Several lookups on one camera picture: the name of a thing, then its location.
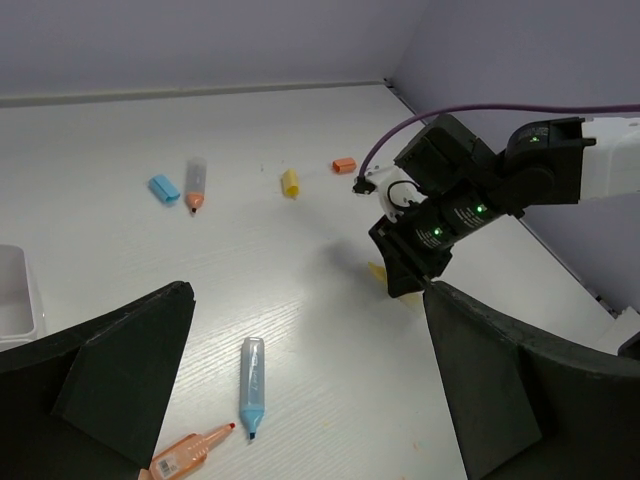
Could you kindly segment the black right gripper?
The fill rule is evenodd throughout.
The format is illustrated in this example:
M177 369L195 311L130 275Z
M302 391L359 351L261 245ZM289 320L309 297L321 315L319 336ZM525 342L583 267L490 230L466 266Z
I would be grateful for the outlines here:
M393 160L427 197L396 222L385 215L369 230L388 271L418 280L442 275L455 243L500 216L488 193L500 178L499 156L458 119L442 114Z

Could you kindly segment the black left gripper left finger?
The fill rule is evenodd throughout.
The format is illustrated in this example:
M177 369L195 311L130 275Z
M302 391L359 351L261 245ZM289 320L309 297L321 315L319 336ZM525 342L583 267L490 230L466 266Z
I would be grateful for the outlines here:
M4 479L136 479L195 310L187 282L1 354Z

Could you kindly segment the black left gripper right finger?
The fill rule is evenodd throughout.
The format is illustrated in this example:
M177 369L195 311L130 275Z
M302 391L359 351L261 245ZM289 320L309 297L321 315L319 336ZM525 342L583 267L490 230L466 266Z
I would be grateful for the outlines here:
M638 478L638 359L563 339L444 282L423 301L468 478Z

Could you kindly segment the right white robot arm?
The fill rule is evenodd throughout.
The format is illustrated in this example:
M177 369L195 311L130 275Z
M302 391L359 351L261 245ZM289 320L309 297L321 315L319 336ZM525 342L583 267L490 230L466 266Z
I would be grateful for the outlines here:
M493 152L442 114L394 160L378 193L383 217L369 235L384 261L387 292L421 292L442 275L453 246L526 208L569 205L639 190L636 118L561 118L526 124Z

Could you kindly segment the yellow highlighter pen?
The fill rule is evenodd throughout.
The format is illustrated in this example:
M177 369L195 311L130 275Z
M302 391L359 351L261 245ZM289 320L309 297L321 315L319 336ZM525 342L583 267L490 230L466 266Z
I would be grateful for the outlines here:
M373 277L384 285L387 294L392 299L398 300L410 308L422 306L423 286L418 280L396 268L388 271L384 265L374 262L368 263L368 269Z

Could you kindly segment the yellow highlighter cap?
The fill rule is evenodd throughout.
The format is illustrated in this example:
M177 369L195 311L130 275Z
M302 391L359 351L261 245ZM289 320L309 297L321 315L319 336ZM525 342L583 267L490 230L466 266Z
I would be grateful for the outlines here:
M299 179L295 169L287 169L281 176L282 193L286 198L296 199L300 193Z

